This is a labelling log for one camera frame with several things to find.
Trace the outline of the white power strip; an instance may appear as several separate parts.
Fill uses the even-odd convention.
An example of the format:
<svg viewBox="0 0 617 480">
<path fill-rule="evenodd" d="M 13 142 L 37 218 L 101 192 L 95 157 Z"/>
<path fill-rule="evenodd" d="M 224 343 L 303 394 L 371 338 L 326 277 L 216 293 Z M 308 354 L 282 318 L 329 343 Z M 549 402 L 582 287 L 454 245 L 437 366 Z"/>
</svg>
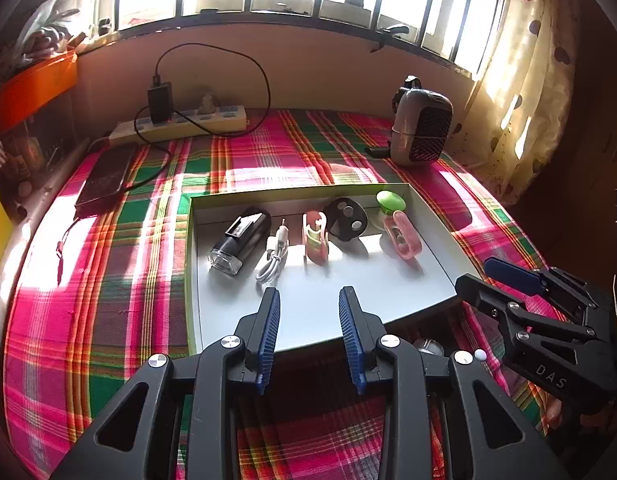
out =
<svg viewBox="0 0 617 480">
<path fill-rule="evenodd" d="M 198 136 L 206 130 L 212 133 L 234 133 L 246 130 L 248 118 L 242 105 L 221 106 L 213 114 L 197 114 L 194 110 L 186 110 L 186 118 L 174 114 L 168 122 L 153 124 L 149 116 L 140 117 L 134 122 L 120 122 L 109 136 L 111 145 L 138 142 L 136 134 L 151 142 L 163 142 Z"/>
</svg>

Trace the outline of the black smartphone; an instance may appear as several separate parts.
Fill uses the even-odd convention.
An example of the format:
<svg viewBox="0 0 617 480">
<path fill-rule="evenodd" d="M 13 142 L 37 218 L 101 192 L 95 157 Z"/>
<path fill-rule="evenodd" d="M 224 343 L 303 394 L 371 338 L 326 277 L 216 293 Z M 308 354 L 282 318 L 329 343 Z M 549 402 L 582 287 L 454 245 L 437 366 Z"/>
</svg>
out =
<svg viewBox="0 0 617 480">
<path fill-rule="evenodd" d="M 99 216 L 114 207 L 122 194 L 136 151 L 135 144 L 125 144 L 109 148 L 100 155 L 77 197 L 76 218 Z"/>
</svg>

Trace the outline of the small white black heater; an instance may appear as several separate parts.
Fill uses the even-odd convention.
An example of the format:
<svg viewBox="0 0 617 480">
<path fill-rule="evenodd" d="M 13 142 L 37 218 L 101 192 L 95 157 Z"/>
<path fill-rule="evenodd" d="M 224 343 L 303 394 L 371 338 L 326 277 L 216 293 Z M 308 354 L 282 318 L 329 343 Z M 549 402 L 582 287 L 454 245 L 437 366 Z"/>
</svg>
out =
<svg viewBox="0 0 617 480">
<path fill-rule="evenodd" d="M 450 100 L 423 89 L 420 79 L 409 75 L 393 96 L 392 110 L 395 117 L 389 140 L 382 146 L 367 145 L 365 153 L 402 167 L 438 160 L 453 121 Z"/>
</svg>

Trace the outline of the black oval remote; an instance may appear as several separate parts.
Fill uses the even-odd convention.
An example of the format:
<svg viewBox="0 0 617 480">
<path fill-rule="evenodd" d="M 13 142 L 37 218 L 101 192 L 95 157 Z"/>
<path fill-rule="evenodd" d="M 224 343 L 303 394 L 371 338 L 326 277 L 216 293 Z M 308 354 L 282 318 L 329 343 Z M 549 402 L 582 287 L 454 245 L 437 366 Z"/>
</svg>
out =
<svg viewBox="0 0 617 480">
<path fill-rule="evenodd" d="M 349 197 L 338 197 L 322 209 L 327 232 L 342 242 L 350 242 L 363 235 L 368 226 L 365 209 Z"/>
</svg>

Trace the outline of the plaid bedspread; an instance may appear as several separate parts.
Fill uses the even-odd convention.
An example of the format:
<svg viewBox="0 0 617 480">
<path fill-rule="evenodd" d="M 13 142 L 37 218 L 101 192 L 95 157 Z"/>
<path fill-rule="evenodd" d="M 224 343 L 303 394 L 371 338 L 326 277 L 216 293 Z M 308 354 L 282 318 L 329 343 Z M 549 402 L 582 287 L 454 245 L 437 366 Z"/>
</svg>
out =
<svg viewBox="0 0 617 480">
<path fill-rule="evenodd" d="M 525 268 L 546 263 L 505 208 L 448 155 L 398 169 L 366 156 L 392 120 L 276 110 L 252 136 L 171 143 L 166 177 L 118 209 L 74 226 L 57 284 L 56 245 L 99 153 L 75 171 L 39 226 L 13 298 L 5 344 L 5 415 L 13 451 L 35 479 L 48 479 L 125 379 L 154 352 L 188 353 L 185 323 L 187 220 L 194 196 L 275 186 L 408 182 L 432 206 L 472 263 L 491 256 Z M 468 307 L 433 318 L 450 344 L 484 349 L 496 382 L 542 436 L 558 424 L 559 401 L 501 364 L 494 323 Z M 357 396 L 345 356 L 314 370 L 277 364 L 265 396 L 241 402 L 243 479 L 377 479 L 383 399 Z"/>
</svg>

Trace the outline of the black bike light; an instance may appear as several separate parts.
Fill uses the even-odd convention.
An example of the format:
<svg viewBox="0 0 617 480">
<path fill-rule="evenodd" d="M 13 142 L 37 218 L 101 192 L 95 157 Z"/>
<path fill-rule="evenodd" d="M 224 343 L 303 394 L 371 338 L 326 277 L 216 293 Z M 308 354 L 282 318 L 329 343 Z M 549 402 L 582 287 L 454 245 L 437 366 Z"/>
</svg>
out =
<svg viewBox="0 0 617 480">
<path fill-rule="evenodd" d="M 237 275 L 254 248 L 269 234 L 272 217 L 264 209 L 248 207 L 224 231 L 209 254 L 213 269 Z"/>
</svg>

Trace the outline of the green top white stand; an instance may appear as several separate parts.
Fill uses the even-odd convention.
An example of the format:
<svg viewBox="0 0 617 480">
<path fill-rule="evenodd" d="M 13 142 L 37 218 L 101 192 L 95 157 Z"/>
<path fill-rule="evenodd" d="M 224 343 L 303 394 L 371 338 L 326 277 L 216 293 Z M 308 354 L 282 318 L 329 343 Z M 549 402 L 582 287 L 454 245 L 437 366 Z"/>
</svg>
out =
<svg viewBox="0 0 617 480">
<path fill-rule="evenodd" d="M 384 231 L 386 226 L 393 221 L 395 212 L 405 210 L 406 202 L 401 195 L 383 190 L 375 196 L 375 205 L 369 209 L 368 217 L 377 230 Z"/>
</svg>

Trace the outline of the black charger adapter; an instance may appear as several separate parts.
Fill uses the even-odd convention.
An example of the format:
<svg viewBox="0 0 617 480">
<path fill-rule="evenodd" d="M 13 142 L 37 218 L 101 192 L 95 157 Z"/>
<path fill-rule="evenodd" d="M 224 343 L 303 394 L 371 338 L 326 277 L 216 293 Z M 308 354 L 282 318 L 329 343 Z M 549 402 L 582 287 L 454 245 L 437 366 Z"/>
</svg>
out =
<svg viewBox="0 0 617 480">
<path fill-rule="evenodd" d="M 155 74 L 147 94 L 151 122 L 156 125 L 168 122 L 174 113 L 172 84 L 163 82 L 161 76 Z"/>
</svg>

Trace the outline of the yellow spotted curtain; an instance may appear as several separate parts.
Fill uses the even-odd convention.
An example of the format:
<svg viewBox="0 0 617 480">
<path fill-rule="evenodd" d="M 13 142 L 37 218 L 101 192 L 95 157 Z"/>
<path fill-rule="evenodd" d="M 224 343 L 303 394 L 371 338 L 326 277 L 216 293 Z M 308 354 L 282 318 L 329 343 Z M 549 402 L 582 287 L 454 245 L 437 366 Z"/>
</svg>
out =
<svg viewBox="0 0 617 480">
<path fill-rule="evenodd" d="M 499 202 L 517 203 L 550 162 L 569 117 L 578 0 L 507 0 L 495 47 L 446 151 Z"/>
</svg>

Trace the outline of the small clear silver jar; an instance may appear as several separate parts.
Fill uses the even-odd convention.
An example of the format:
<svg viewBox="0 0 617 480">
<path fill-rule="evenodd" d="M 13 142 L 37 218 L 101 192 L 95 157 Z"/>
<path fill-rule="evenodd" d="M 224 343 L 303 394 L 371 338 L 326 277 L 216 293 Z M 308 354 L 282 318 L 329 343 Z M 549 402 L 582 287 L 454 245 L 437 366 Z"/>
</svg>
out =
<svg viewBox="0 0 617 480">
<path fill-rule="evenodd" d="M 445 356 L 444 347 L 434 339 L 419 338 L 413 345 L 420 353 L 427 354 L 428 356 Z"/>
</svg>

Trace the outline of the green white cardboard box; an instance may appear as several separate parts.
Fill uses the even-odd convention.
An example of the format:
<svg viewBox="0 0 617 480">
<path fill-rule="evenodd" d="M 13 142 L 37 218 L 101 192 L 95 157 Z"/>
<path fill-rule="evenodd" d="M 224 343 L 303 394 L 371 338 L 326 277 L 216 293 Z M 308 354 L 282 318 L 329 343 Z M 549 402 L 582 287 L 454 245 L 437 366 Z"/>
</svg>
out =
<svg viewBox="0 0 617 480">
<path fill-rule="evenodd" d="M 258 244 L 237 275 L 212 267 L 209 254 L 243 210 L 267 211 L 273 224 L 287 223 L 290 247 L 274 285 L 280 292 L 276 349 L 290 351 L 340 338 L 339 292 L 354 287 L 369 312 L 383 322 L 425 318 L 456 301 L 459 276 L 479 273 L 468 252 L 423 196 L 412 186 L 393 183 L 389 191 L 404 198 L 406 214 L 418 232 L 422 250 L 404 261 L 389 235 L 379 228 L 375 196 L 380 184 L 310 186 L 198 196 L 191 200 L 185 264 L 185 312 L 188 349 L 199 353 L 231 334 L 244 315 L 258 310 L 263 287 L 255 274 L 266 261 Z M 311 261 L 302 243 L 305 212 L 319 210 L 338 197 L 351 197 L 366 210 L 369 224 L 351 242 L 329 240 L 328 259 Z"/>
</svg>

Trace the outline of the orange box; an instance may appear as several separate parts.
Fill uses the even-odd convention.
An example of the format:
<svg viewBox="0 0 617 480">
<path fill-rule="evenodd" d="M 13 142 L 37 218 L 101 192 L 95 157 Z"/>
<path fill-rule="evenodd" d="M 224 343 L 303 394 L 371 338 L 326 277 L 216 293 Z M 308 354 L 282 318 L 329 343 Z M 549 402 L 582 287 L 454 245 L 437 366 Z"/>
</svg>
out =
<svg viewBox="0 0 617 480">
<path fill-rule="evenodd" d="M 18 73 L 0 87 L 0 136 L 77 84 L 77 55 L 66 52 Z"/>
</svg>

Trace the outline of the white grey knob stand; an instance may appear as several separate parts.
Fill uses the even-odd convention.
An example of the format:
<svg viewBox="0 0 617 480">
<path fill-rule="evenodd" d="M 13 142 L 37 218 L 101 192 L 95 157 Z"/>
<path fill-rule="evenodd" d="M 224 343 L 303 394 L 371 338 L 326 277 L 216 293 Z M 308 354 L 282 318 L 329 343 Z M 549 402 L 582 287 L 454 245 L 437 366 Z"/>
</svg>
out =
<svg viewBox="0 0 617 480">
<path fill-rule="evenodd" d="M 476 349 L 473 352 L 473 356 L 479 361 L 479 362 L 485 362 L 487 360 L 487 353 L 483 350 L 483 349 Z"/>
</svg>

